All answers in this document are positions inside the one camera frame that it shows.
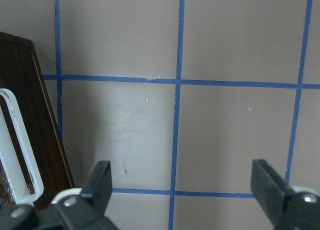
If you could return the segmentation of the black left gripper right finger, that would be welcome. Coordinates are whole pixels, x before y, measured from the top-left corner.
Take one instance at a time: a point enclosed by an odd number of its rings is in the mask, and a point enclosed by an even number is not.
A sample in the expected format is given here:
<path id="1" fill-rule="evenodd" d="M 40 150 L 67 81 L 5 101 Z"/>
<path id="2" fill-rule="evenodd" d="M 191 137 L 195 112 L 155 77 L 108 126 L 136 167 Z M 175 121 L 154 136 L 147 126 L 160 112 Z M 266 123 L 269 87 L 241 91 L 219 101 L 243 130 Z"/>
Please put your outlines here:
<path id="1" fill-rule="evenodd" d="M 289 185 L 264 159 L 254 159 L 250 189 L 275 230 L 318 230 L 320 195 Z"/>

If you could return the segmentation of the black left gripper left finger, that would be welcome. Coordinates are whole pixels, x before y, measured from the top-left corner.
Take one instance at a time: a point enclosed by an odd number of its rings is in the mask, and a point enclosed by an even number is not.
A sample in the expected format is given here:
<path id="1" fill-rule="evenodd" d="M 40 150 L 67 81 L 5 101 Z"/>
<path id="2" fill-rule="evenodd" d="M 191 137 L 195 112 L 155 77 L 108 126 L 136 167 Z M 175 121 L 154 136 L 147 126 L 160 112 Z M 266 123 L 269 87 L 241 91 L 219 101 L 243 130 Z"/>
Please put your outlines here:
<path id="1" fill-rule="evenodd" d="M 83 187 L 59 192 L 37 213 L 36 230 L 116 230 L 105 216 L 112 195 L 109 161 L 99 161 Z"/>

